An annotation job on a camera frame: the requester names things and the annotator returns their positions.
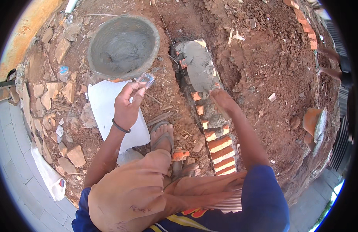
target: left hand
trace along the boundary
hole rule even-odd
[[[129,130],[138,119],[139,106],[143,100],[146,82],[127,83],[114,102],[114,121],[124,130]]]

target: dirt ground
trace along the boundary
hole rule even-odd
[[[219,72],[221,81],[228,93],[243,109],[251,125],[254,125],[263,146],[267,151],[276,179],[285,194],[289,205],[296,202],[302,191],[307,188],[325,165],[336,132],[339,129],[339,105],[337,102],[339,82],[325,74],[319,77],[315,73],[315,58],[310,48],[307,34],[299,23],[293,10],[281,0],[270,0],[267,4],[260,0],[156,0],[159,12],[167,26],[174,43],[204,39],[212,53],[214,65]],[[319,22],[319,19],[309,7],[311,26],[324,36],[325,44],[319,41],[319,46],[333,48],[330,36]],[[149,18],[158,28],[161,36],[158,56],[151,70],[156,77],[156,84],[147,93],[157,99],[157,103],[149,96],[145,96],[141,109],[146,122],[168,111],[174,112],[168,120],[174,124],[175,147],[181,147],[191,152],[191,157],[200,166],[201,176],[214,175],[209,151],[203,146],[200,153],[193,153],[196,143],[204,142],[204,135],[195,123],[196,115],[191,112],[190,101],[186,99],[179,87],[175,76],[176,63],[168,56],[171,40],[156,7],[150,5],[149,0],[121,1],[121,0],[82,0],[73,12],[74,19],[90,17],[90,22],[83,25],[77,41],[72,43],[62,65],[70,67],[71,73],[78,71],[76,91],[86,84],[84,79],[90,72],[86,59],[89,39],[84,38],[90,31],[111,19],[111,16],[88,16],[87,13],[120,15],[130,13]],[[256,28],[251,29],[248,19],[255,18]],[[40,38],[48,21],[38,32]],[[230,28],[237,25],[238,32],[245,38],[242,44],[232,40],[228,44]],[[32,46],[26,61],[30,68],[26,69],[26,79],[29,82],[31,109],[35,109],[36,99],[33,97],[33,84],[55,81],[47,63],[45,52],[49,54],[49,62],[55,75],[60,65],[54,55],[56,44],[61,40],[63,27],[54,28],[53,38],[49,44],[38,41]],[[324,56],[319,56],[319,63],[323,67],[338,69],[338,64]],[[276,100],[270,102],[268,97],[275,93]],[[66,174],[66,197],[77,205],[84,184],[85,174],[93,157],[102,144],[102,138],[97,128],[71,127],[73,118],[79,118],[87,99],[84,94],[76,94],[73,104],[68,104],[64,98],[53,101],[67,107],[67,110],[57,111],[56,123],[62,118],[65,135],[63,142],[68,148],[81,145],[86,164],[80,167],[80,174]],[[300,124],[293,129],[290,121],[298,116],[303,119],[308,107],[328,110],[328,123],[325,140],[316,156],[307,154],[307,146],[303,142],[305,130]],[[48,134],[56,130],[52,127]],[[231,133],[236,136],[234,127]],[[61,157],[57,144],[46,138],[52,159],[57,164]],[[143,155],[150,151],[150,146],[137,148]],[[242,159],[236,152],[237,169],[244,169]]]

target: blue shirt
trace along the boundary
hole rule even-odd
[[[81,193],[79,210],[72,221],[74,232],[99,231],[90,220],[89,192],[90,188],[85,188]],[[190,209],[171,215],[144,232],[289,230],[289,208],[271,167],[259,165],[247,173],[241,201],[242,211],[237,213],[223,213],[218,209]]]

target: white pipe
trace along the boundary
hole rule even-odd
[[[65,8],[65,13],[71,13],[75,8],[77,2],[78,0],[69,0],[67,7]]]

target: hand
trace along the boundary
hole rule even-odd
[[[143,100],[146,82],[129,82],[114,102],[114,121],[124,130],[129,130],[138,119],[139,106]]]
[[[223,89],[211,90],[210,95],[230,117],[232,117],[232,114],[236,109],[240,108],[231,96]]]

